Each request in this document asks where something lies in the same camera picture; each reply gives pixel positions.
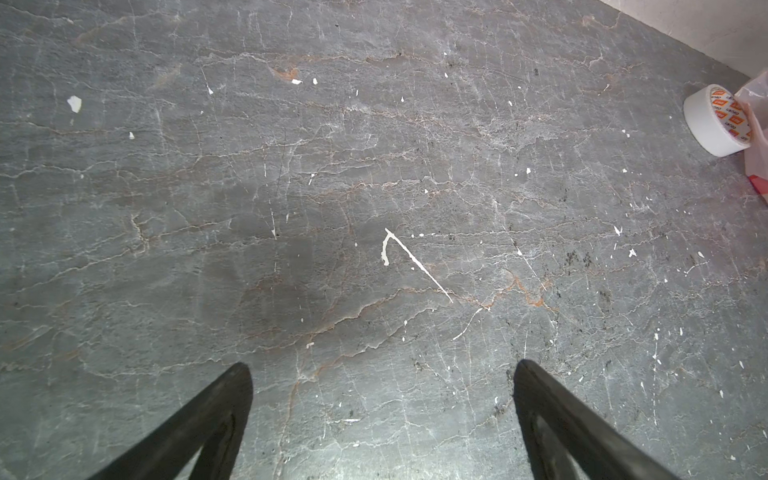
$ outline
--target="marble floor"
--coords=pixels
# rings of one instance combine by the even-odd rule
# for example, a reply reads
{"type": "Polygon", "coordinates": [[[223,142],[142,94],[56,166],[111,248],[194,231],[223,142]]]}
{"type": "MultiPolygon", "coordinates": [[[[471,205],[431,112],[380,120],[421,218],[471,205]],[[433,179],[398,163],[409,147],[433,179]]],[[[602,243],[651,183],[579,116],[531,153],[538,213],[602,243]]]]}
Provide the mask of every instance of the marble floor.
{"type": "Polygon", "coordinates": [[[598,0],[0,3],[0,478],[236,361],[234,478],[530,478],[539,362],[682,478],[768,477],[768,207],[598,0]]]}

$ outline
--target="white paint splatter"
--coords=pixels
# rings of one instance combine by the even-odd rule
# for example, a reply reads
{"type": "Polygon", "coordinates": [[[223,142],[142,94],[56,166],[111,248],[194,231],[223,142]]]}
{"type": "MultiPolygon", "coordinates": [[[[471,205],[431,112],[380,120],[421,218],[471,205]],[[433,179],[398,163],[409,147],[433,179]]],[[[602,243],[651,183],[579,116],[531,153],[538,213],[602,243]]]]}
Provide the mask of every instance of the white paint splatter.
{"type": "Polygon", "coordinates": [[[411,250],[408,250],[408,247],[406,247],[406,246],[403,244],[403,242],[401,242],[401,241],[400,241],[400,239],[399,239],[398,237],[395,237],[395,234],[394,234],[394,233],[392,233],[392,232],[390,232],[388,228],[385,228],[385,229],[384,229],[384,231],[386,232],[386,237],[384,237],[384,241],[382,242],[382,260],[384,260],[384,266],[387,266],[387,265],[389,265],[389,259],[388,259],[388,258],[387,258],[387,256],[386,256],[386,244],[387,244],[387,242],[389,241],[389,239],[391,238],[391,239],[394,239],[394,241],[395,241],[395,242],[397,242],[397,244],[398,244],[398,245],[400,245],[400,247],[401,247],[403,250],[405,250],[405,251],[406,251],[406,253],[408,254],[408,256],[409,256],[409,257],[411,257],[411,260],[413,260],[413,263],[415,263],[415,264],[416,264],[416,266],[418,266],[420,269],[422,269],[422,271],[423,271],[424,273],[426,273],[426,274],[427,274],[427,276],[429,276],[429,278],[431,278],[433,282],[435,282],[435,285],[437,285],[437,286],[439,286],[439,287],[440,287],[440,290],[442,290],[442,292],[445,294],[445,296],[447,296],[447,297],[448,297],[448,300],[450,300],[450,301],[451,301],[451,303],[453,303],[453,299],[451,298],[451,296],[450,296],[450,295],[448,295],[448,292],[446,292],[446,291],[445,291],[445,289],[442,287],[442,285],[440,285],[440,283],[439,283],[437,280],[435,280],[435,277],[433,277],[433,276],[432,276],[432,274],[431,274],[429,271],[427,271],[427,269],[426,269],[426,268],[424,268],[424,266],[422,265],[422,263],[421,263],[421,262],[419,262],[419,261],[416,259],[416,257],[414,257],[414,256],[413,256],[413,253],[411,253],[411,250]]]}
{"type": "Polygon", "coordinates": [[[467,331],[467,329],[469,328],[469,324],[470,324],[470,323],[472,323],[472,320],[475,318],[475,315],[477,315],[478,313],[480,313],[480,310],[482,310],[482,307],[478,308],[478,309],[477,309],[477,310],[476,310],[476,311],[475,311],[475,312],[472,314],[472,318],[470,318],[470,319],[469,319],[469,321],[467,322],[467,326],[466,326],[466,327],[464,327],[464,329],[462,330],[462,332],[461,332],[461,333],[459,333],[457,336],[453,337],[453,339],[454,339],[454,340],[457,340],[457,339],[458,339],[460,336],[464,335],[464,332],[466,332],[466,331],[467,331]]]}
{"type": "Polygon", "coordinates": [[[78,113],[80,111],[80,107],[83,106],[82,99],[75,95],[72,95],[70,98],[68,98],[67,103],[69,104],[69,108],[71,108],[74,113],[78,113]]]}

